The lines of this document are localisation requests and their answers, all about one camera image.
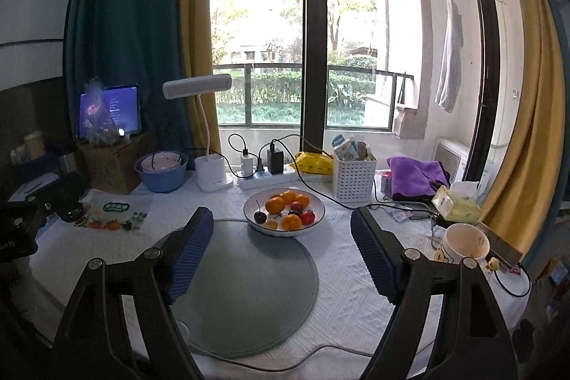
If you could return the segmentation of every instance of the white plastic basket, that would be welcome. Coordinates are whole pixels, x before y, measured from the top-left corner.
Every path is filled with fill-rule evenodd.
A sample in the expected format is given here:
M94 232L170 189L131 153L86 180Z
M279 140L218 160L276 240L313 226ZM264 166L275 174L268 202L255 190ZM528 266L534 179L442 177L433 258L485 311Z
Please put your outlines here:
M341 161L335 156L332 194L340 202L369 202L374 185L376 160Z

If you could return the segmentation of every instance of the lamp base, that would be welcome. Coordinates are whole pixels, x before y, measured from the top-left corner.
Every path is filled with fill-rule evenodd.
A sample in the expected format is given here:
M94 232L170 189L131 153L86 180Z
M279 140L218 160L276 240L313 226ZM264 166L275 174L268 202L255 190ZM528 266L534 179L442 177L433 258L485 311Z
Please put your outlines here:
M196 183L204 192L214 192L234 183L220 155L199 156L195 159L195 165Z

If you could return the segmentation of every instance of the white tablecloth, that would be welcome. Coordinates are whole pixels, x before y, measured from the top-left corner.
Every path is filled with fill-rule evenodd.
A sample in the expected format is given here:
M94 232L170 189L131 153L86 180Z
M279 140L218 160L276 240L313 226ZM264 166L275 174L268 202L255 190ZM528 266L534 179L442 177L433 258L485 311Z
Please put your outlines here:
M319 191L330 194L330 185L313 183ZM277 186L303 189L301 182ZM138 231L106 231L78 228L72 224L57 221L38 239L39 250L30 259L33 279L49 300L62 307L67 303L86 263L93 257L103 258L107 263L132 260L167 233L182 227L198 206L210 208L216 219L243 218L245 200L263 188L241 190L232 186L219 192L204 193L190 178L184 186L168 194L149 192L142 184L129 196L137 196L148 208L148 217ZM85 201L93 195L104 195L109 201L120 201L120 195L91 191ZM318 269L319 288L315 307L301 327L282 345L263 354L243 359L248 364L265 368L282 368L294 364L316 345L338 344L373 353L383 335L393 306L378 295L362 257L350 233L351 212L324 199L326 216L311 232L299 237L309 250ZM405 248L414 247L433 256L430 246L430 222L406 221L397 223L386 211L373 211L373 216L384 230L392 231ZM444 229L436 228L441 237ZM502 281L508 282L513 292L524 292L524 278L502 274ZM517 323L523 314L527 298L514 298L504 292L494 277L489 281L509 328ZM41 305L47 300L41 295ZM418 355L410 373L426 367L435 337L441 309L441 296L431 299L429 315L418 348ZM41 308L34 316L36 326L54 330L58 320L47 321L50 315L61 312L53 308ZM125 304L126 319L133 349L145 353L132 302ZM195 356L197 364L206 378L358 378L369 359L354 354L325 349L313 355L307 362L284 374L258 373L203 356Z

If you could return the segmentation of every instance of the teal curtain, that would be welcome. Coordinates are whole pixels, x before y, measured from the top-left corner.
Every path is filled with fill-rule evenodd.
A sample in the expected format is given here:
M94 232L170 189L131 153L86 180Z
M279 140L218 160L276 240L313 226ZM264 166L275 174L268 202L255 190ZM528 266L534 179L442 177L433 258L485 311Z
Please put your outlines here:
M143 130L154 131L162 148L192 147L184 100L168 101L162 94L165 81L184 77L178 4L178 0L69 0L64 77L74 131L78 96L89 78L97 76L104 86L139 85Z
M570 4L568 0L548 0L552 9L552 16L558 32L558 39L560 42L560 52L562 53L562 61L564 67L564 80L566 87L566 121L570 121L570 42L568 35L570 33ZM537 251L548 236L549 232L554 226L554 221L560 210L560 205L564 196L564 191L568 183L568 175L570 172L570 131L568 124L566 124L566 131L564 133L564 148L562 152L562 159L560 164L560 174L558 183L550 209L544 221L544 225L538 235L537 239L532 244L531 249L524 257L523 264L529 267L537 255Z

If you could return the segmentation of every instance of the white desk lamp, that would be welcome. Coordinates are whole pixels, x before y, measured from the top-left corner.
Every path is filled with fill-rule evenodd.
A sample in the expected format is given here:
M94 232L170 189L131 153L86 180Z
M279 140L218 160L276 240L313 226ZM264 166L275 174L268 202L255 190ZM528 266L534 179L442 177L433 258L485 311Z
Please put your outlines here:
M177 79L165 82L162 93L168 100L180 97L196 96L200 116L206 127L206 155L195 159L196 182L204 192L213 192L227 187L234 181L226 172L225 160L215 153L210 155L210 128L206 119L206 112L202 106L201 94L228 90L232 87L232 76L229 74L215 74L213 76L198 76L195 78Z

